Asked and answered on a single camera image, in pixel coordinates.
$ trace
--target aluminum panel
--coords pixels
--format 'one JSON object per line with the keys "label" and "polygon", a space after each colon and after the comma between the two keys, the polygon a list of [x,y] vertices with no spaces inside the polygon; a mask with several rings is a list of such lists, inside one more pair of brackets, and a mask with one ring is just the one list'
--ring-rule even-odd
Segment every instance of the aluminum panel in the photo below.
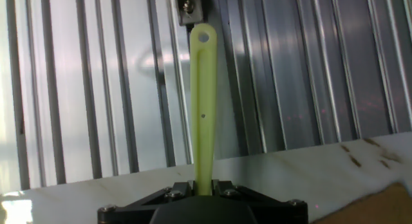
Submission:
{"label": "aluminum panel", "polygon": [[247,52],[254,83],[256,107],[260,123],[263,152],[285,149],[279,117],[272,69],[268,58],[262,10],[257,10],[260,0],[241,0]]}
{"label": "aluminum panel", "polygon": [[28,8],[31,10],[33,41],[32,58],[33,76],[39,106],[39,158],[44,163],[44,177],[46,186],[57,185],[57,173],[55,164],[55,153],[53,147],[52,115],[50,111],[50,95],[48,91],[48,76],[46,68],[46,46],[44,40],[42,2],[41,0],[28,0]]}
{"label": "aluminum panel", "polygon": [[228,62],[225,53],[225,42],[223,40],[223,24],[221,21],[221,6],[219,0],[210,0],[210,6],[206,8],[207,22],[216,30],[218,35],[218,62],[217,62],[217,95],[216,95],[216,136],[214,144],[214,159],[224,159],[241,156],[244,137],[238,137],[238,127],[241,120],[235,121],[235,104],[230,92]]}
{"label": "aluminum panel", "polygon": [[408,104],[386,0],[368,3],[392,128],[394,132],[411,131],[410,119],[404,118],[409,116]]}
{"label": "aluminum panel", "polygon": [[87,31],[87,48],[89,57],[89,72],[91,76],[94,101],[94,109],[96,116],[98,148],[100,153],[100,165],[102,177],[114,176],[115,161],[112,156],[115,143],[113,136],[113,126],[111,123],[110,97],[108,93],[108,85],[105,79],[107,78],[107,68],[103,69],[102,55],[100,49],[101,37],[99,34],[98,18],[97,18],[97,0],[84,0],[84,19]]}
{"label": "aluminum panel", "polygon": [[402,84],[406,94],[406,103],[409,113],[409,124],[412,124],[412,35],[407,25],[407,10],[402,0],[386,0],[388,3],[389,15],[391,17],[391,27],[394,33],[396,53]]}
{"label": "aluminum panel", "polygon": [[0,0],[0,193],[20,189],[6,0]]}
{"label": "aluminum panel", "polygon": [[50,9],[66,181],[89,180],[93,174],[76,0],[50,0]]}
{"label": "aluminum panel", "polygon": [[39,101],[35,81],[33,41],[29,8],[30,0],[15,0],[15,15],[19,49],[22,101],[24,110],[24,135],[28,157],[30,188],[46,186],[41,151]]}
{"label": "aluminum panel", "polygon": [[185,26],[180,26],[178,21],[177,2],[169,0],[171,6],[171,18],[173,20],[172,35],[174,39],[174,48],[176,51],[176,64],[178,71],[178,78],[180,81],[180,88],[182,91],[182,112],[184,114],[186,137],[189,143],[189,157],[190,163],[193,163],[193,150],[191,142],[191,85],[190,85],[190,55],[189,55],[189,38]]}
{"label": "aluminum panel", "polygon": [[392,133],[371,28],[368,0],[333,0],[360,138]]}
{"label": "aluminum panel", "polygon": [[297,0],[304,38],[309,80],[312,85],[319,135],[322,144],[337,141],[335,120],[312,0]]}
{"label": "aluminum panel", "polygon": [[296,0],[262,1],[286,148],[320,144]]}
{"label": "aluminum panel", "polygon": [[332,0],[313,0],[338,142],[357,138]]}
{"label": "aluminum panel", "polygon": [[136,147],[141,171],[166,167],[148,0],[120,0]]}
{"label": "aluminum panel", "polygon": [[258,111],[255,107],[253,93],[252,75],[250,72],[250,63],[247,49],[245,46],[245,37],[243,35],[243,24],[241,19],[241,10],[239,0],[221,0],[221,4],[227,5],[227,25],[226,20],[222,18],[223,32],[227,29],[225,46],[227,48],[227,58],[233,58],[230,62],[236,70],[237,88],[232,90],[238,91],[242,119],[245,128],[245,138],[247,145],[247,154],[259,154],[263,152],[262,141],[259,132],[259,123],[256,119]]}
{"label": "aluminum panel", "polygon": [[185,165],[190,163],[189,144],[187,143],[187,134],[185,127],[187,124],[184,119],[184,109],[182,109],[182,103],[180,102],[183,93],[179,85],[180,77],[178,74],[177,56],[173,42],[173,33],[179,30],[173,30],[173,17],[171,12],[171,6],[168,0],[155,0],[156,1],[156,13],[160,35],[160,45],[162,48],[161,59],[158,56],[159,70],[162,70],[165,77],[165,86],[167,90],[167,103],[169,105],[169,116],[171,123],[171,132],[173,138],[173,150],[174,159],[176,165]]}
{"label": "aluminum panel", "polygon": [[119,59],[120,53],[117,50],[115,38],[115,21],[113,20],[113,0],[97,0],[100,7],[97,11],[100,13],[101,24],[99,25],[100,54],[102,56],[102,67],[107,71],[107,77],[104,78],[109,88],[110,101],[108,111],[111,110],[113,135],[115,150],[112,151],[114,162],[114,175],[128,174],[130,170],[128,144],[126,138],[126,122],[124,120],[124,106],[122,96],[122,81],[120,79]]}

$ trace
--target brown stain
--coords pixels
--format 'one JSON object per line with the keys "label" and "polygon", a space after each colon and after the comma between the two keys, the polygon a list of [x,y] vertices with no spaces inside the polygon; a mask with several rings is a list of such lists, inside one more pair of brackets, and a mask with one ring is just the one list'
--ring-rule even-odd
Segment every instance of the brown stain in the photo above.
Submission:
{"label": "brown stain", "polygon": [[386,168],[391,169],[388,163],[386,163],[384,160],[379,160],[379,162],[382,163],[382,165],[384,165]]}
{"label": "brown stain", "polygon": [[341,148],[342,148],[343,150],[345,150],[347,153],[350,152],[349,149],[348,149],[348,147],[346,147],[345,145],[341,145]]}
{"label": "brown stain", "polygon": [[355,159],[352,155],[349,155],[350,160],[357,166],[357,167],[362,167],[361,163],[359,163],[358,160]]}
{"label": "brown stain", "polygon": [[402,163],[402,160],[400,159],[400,157],[395,154],[395,153],[390,153],[388,152],[388,150],[384,149],[384,151],[380,154],[381,157],[387,159],[387,160],[391,160],[397,163]]}
{"label": "brown stain", "polygon": [[363,139],[366,143],[368,143],[368,144],[371,144],[371,145],[374,145],[374,146],[377,146],[377,147],[382,147],[381,145],[379,145],[378,143],[376,143],[374,140],[372,140],[372,139],[369,139],[369,138],[366,138],[366,139]]}

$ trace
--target corrugated metal wall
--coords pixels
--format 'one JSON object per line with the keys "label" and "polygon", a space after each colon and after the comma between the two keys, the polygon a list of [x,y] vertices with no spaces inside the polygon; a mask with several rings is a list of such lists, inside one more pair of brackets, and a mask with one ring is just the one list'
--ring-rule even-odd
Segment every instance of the corrugated metal wall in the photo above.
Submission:
{"label": "corrugated metal wall", "polygon": [[[203,0],[216,159],[412,126],[412,0]],[[174,0],[0,0],[0,193],[191,163]]]}

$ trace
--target small hole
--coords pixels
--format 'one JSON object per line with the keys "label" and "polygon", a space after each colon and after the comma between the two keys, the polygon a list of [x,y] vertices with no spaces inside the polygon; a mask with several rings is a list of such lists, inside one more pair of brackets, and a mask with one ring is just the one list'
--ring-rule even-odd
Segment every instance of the small hole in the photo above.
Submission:
{"label": "small hole", "polygon": [[202,33],[199,34],[199,41],[200,42],[205,43],[208,40],[209,40],[209,35],[207,35],[207,33],[202,32]]}

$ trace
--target metal groove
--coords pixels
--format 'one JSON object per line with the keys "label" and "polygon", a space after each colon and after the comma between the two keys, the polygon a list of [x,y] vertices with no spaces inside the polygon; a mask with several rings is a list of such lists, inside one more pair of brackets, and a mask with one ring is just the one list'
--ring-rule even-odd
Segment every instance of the metal groove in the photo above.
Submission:
{"label": "metal groove", "polygon": [[155,0],[147,0],[147,9],[149,14],[150,32],[152,40],[152,49],[154,57],[154,72],[156,77],[156,84],[158,90],[158,99],[160,107],[160,119],[163,126],[163,137],[165,145],[166,164],[168,167],[176,166],[176,160],[174,157],[174,146],[172,139],[171,122],[169,118],[169,110],[167,107],[167,88],[165,86],[165,74],[162,67],[160,72],[159,65],[163,65],[162,49],[160,47],[160,34],[158,31],[158,19],[156,14],[156,2]]}
{"label": "metal groove", "polygon": [[19,49],[17,44],[17,25],[15,17],[15,1],[6,0],[7,3],[7,26],[10,51],[10,66],[12,70],[12,87],[14,101],[14,116],[16,125],[17,154],[19,159],[19,172],[21,189],[30,189],[28,174],[28,159],[26,138],[24,134],[23,101],[21,93]]}
{"label": "metal groove", "polygon": [[267,37],[261,0],[239,0],[246,54],[254,80],[263,152],[285,150],[285,136],[267,53]]}
{"label": "metal groove", "polygon": [[386,93],[389,117],[394,133],[410,131],[406,95],[403,88],[396,44],[391,29],[386,0],[368,0],[372,17],[373,34],[377,45],[382,80]]}
{"label": "metal groove", "polygon": [[389,79],[388,79],[388,68],[386,67],[386,62],[384,60],[383,56],[383,46],[382,43],[379,42],[381,40],[381,33],[378,30],[378,19],[379,15],[377,11],[377,5],[375,4],[376,0],[368,0],[368,6],[369,6],[369,11],[370,11],[370,16],[371,16],[371,23],[372,23],[372,32],[373,36],[375,37],[375,44],[376,44],[376,50],[378,54],[378,60],[379,60],[379,66],[382,74],[382,81],[383,81],[383,86],[384,86],[384,91],[385,91],[385,96],[386,96],[386,103],[388,105],[388,111],[389,111],[389,120],[391,122],[391,128],[394,133],[398,132],[398,124],[395,118],[395,111],[393,109],[394,103],[393,103],[393,97],[390,92],[389,88]]}
{"label": "metal groove", "polygon": [[120,11],[120,0],[112,0],[112,12],[115,25],[115,39],[118,54],[120,84],[122,85],[122,101],[124,109],[124,122],[126,126],[127,148],[129,151],[130,172],[139,171],[135,127],[133,125],[133,112],[131,107],[131,97],[129,89],[129,77],[127,75],[126,49],[124,46],[124,36],[122,27],[122,14]]}
{"label": "metal groove", "polygon": [[402,0],[386,0],[391,17],[391,28],[395,40],[395,49],[397,52],[400,73],[402,75],[402,84],[406,96],[407,111],[409,113],[409,123],[412,126],[412,31],[408,29],[406,7]]}
{"label": "metal groove", "polygon": [[314,4],[312,0],[297,0],[297,5],[321,144],[335,143],[337,132],[333,119],[331,95],[323,66]]}
{"label": "metal groove", "polygon": [[169,24],[169,33],[171,37],[171,49],[172,49],[172,55],[173,55],[173,63],[174,63],[174,68],[175,68],[175,76],[176,76],[176,90],[177,90],[177,95],[178,95],[178,101],[179,101],[179,110],[180,110],[180,120],[182,121],[182,135],[183,135],[183,145],[184,145],[184,151],[185,151],[185,163],[186,164],[192,164],[193,159],[192,159],[192,148],[191,148],[191,130],[190,130],[190,125],[189,125],[189,113],[186,112],[187,110],[185,109],[187,101],[185,99],[185,92],[184,92],[184,85],[185,81],[183,78],[182,74],[182,64],[181,60],[179,59],[179,51],[178,51],[178,32],[179,30],[175,30],[175,24],[176,22],[175,17],[178,16],[176,12],[176,4],[174,0],[165,0],[166,2],[166,8],[167,8],[167,19],[168,19],[168,24]]}
{"label": "metal groove", "polygon": [[84,0],[76,0],[77,4],[77,20],[79,24],[79,40],[80,40],[80,57],[82,61],[82,74],[84,95],[86,99],[86,113],[88,120],[88,136],[91,152],[91,168],[93,178],[102,177],[102,164],[100,162],[100,150],[97,137],[97,123],[95,112],[95,99],[93,95],[93,82],[91,78],[88,30],[86,24],[86,12]]}
{"label": "metal groove", "polygon": [[245,135],[245,147],[241,147],[241,156],[244,154],[260,154],[263,152],[261,133],[258,123],[258,112],[254,98],[254,88],[250,64],[245,52],[245,35],[242,32],[239,0],[220,0],[221,20],[223,26],[223,38],[225,41],[226,58],[228,61],[229,84],[231,86],[234,109],[239,107],[240,119],[244,131],[238,131],[239,135]]}
{"label": "metal groove", "polygon": [[352,79],[351,75],[349,73],[349,66],[348,66],[348,56],[346,54],[346,47],[345,44],[343,43],[343,37],[342,37],[342,32],[341,32],[341,21],[339,20],[338,13],[339,11],[337,10],[337,2],[336,0],[332,0],[332,8],[333,8],[333,16],[335,18],[335,25],[337,29],[337,36],[339,39],[339,48],[341,50],[341,55],[342,55],[342,63],[343,63],[343,68],[345,72],[345,77],[346,77],[346,85],[348,87],[348,93],[349,93],[349,98],[350,98],[350,104],[351,104],[351,113],[353,115],[353,123],[355,124],[355,132],[356,132],[356,139],[361,138],[361,130],[360,130],[360,123],[359,123],[359,115],[358,112],[355,108],[355,97],[354,94],[355,92],[353,91],[353,84],[352,84]]}
{"label": "metal groove", "polygon": [[258,132],[257,125],[253,126],[253,123],[249,123],[246,125],[247,117],[244,117],[243,110],[245,105],[241,103],[240,97],[240,86],[238,84],[238,77],[236,72],[236,65],[234,60],[233,54],[233,45],[232,45],[232,38],[230,34],[230,21],[229,21],[229,9],[227,0],[215,0],[218,7],[218,11],[220,14],[220,23],[221,29],[223,33],[223,42],[225,44],[225,56],[227,61],[227,73],[229,76],[229,86],[230,86],[230,95],[232,97],[233,103],[233,112],[234,112],[234,119],[236,125],[236,133],[238,135],[238,145],[239,145],[239,155],[240,156],[247,156],[248,153],[248,145],[254,146],[255,148],[261,147],[259,133],[246,133],[246,130],[249,132],[255,129]]}
{"label": "metal groove", "polygon": [[113,176],[118,176],[118,166],[117,166],[117,154],[116,154],[116,142],[115,142],[115,131],[113,129],[113,114],[111,110],[111,99],[110,99],[110,88],[109,88],[109,77],[108,77],[108,65],[106,59],[106,49],[104,45],[104,35],[103,35],[103,24],[102,24],[102,6],[100,0],[96,0],[96,16],[97,16],[97,30],[98,39],[100,44],[100,56],[102,57],[102,71],[103,71],[103,82],[104,82],[104,98],[106,101],[106,112],[108,116],[108,130],[109,130],[109,141],[111,149],[111,161],[113,168]]}
{"label": "metal groove", "polygon": [[[351,98],[359,136],[369,138],[391,134],[388,105],[372,34],[368,0],[334,0],[334,5],[339,19],[339,33],[346,59],[350,90],[353,93]],[[352,25],[343,25],[347,22],[351,22]]]}
{"label": "metal groove", "polygon": [[332,0],[312,0],[312,3],[315,10],[315,24],[321,44],[321,56],[330,94],[337,141],[353,140],[356,136],[355,124],[353,123]]}
{"label": "metal groove", "polygon": [[51,131],[53,133],[53,152],[55,157],[57,184],[66,183],[66,171],[64,170],[64,157],[62,146],[62,132],[59,115],[59,102],[57,96],[55,63],[53,55],[53,31],[50,12],[50,0],[41,0],[44,48],[46,54],[46,71],[48,81],[48,94],[50,98]]}
{"label": "metal groove", "polygon": [[263,9],[286,148],[318,145],[319,130],[304,57],[297,1],[263,0]]}
{"label": "metal groove", "polygon": [[41,122],[40,122],[40,109],[39,109],[39,97],[37,90],[37,81],[36,81],[36,67],[35,67],[35,50],[33,43],[33,20],[32,20],[32,6],[31,0],[25,0],[26,6],[26,16],[27,16],[27,27],[28,27],[28,44],[30,49],[30,62],[32,69],[32,96],[33,96],[33,106],[34,106],[34,119],[35,119],[35,136],[37,142],[37,157],[39,161],[39,174],[40,174],[40,186],[46,186],[46,170],[44,168],[44,151],[41,138]]}

